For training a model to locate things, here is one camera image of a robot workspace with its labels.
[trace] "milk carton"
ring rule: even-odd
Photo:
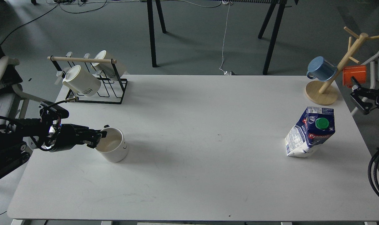
[[[308,107],[285,138],[287,156],[308,157],[335,132],[334,109]]]

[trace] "green bottle cap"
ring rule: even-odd
[[[320,130],[324,130],[330,125],[330,122],[326,118],[318,118],[315,122],[316,127]]]

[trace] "table top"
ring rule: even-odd
[[[335,134],[310,158],[294,158],[284,137],[307,106],[318,106],[304,94],[305,76],[126,78],[122,105],[61,106],[70,112],[62,123],[120,128],[127,157],[110,163],[79,145],[35,150],[9,217],[379,221],[371,156],[341,95],[329,106]]]

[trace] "black table leg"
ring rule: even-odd
[[[162,32],[165,34],[166,33],[166,27],[165,27],[165,24],[164,24],[162,6],[160,4],[160,0],[155,0],[155,2],[156,2],[156,8],[158,9],[159,20],[160,20],[160,25],[162,27]]]
[[[265,20],[263,21],[262,27],[261,27],[261,29],[259,31],[259,35],[258,35],[259,39],[261,39],[262,36],[263,36],[263,33],[264,33],[264,31],[265,31],[265,29],[267,27],[267,24],[269,23],[271,14],[273,14],[274,8],[275,8],[275,3],[271,3],[270,7],[269,7],[269,10],[267,11]]]
[[[269,65],[270,65],[271,56],[274,50],[275,40],[277,39],[278,29],[280,28],[281,19],[283,18],[285,7],[286,7],[285,4],[280,4],[278,6],[277,17],[275,18],[273,33],[271,34],[269,49],[267,51],[266,61],[263,67],[263,75],[267,75],[267,71],[269,70]]]
[[[154,11],[152,8],[152,0],[146,0],[146,5],[148,8],[148,24],[149,24],[149,38],[151,41],[152,67],[158,67],[158,65],[156,64]]]

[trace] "white mug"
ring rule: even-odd
[[[80,65],[75,65],[66,73],[63,85],[69,87],[76,94],[89,97],[99,90],[101,81],[82,69]]]
[[[95,56],[95,59],[116,59],[116,58],[113,57],[113,55],[107,52],[106,50],[103,50]],[[92,66],[95,68],[95,70],[103,70],[106,77],[111,79],[112,81],[118,80],[111,63],[93,63]],[[120,77],[122,77],[122,75],[127,71],[125,65],[117,62],[115,63],[115,66]]]
[[[106,131],[107,134],[105,138],[101,138],[95,149],[109,162],[116,163],[124,159],[128,153],[128,147],[122,131],[111,127],[101,131]]]

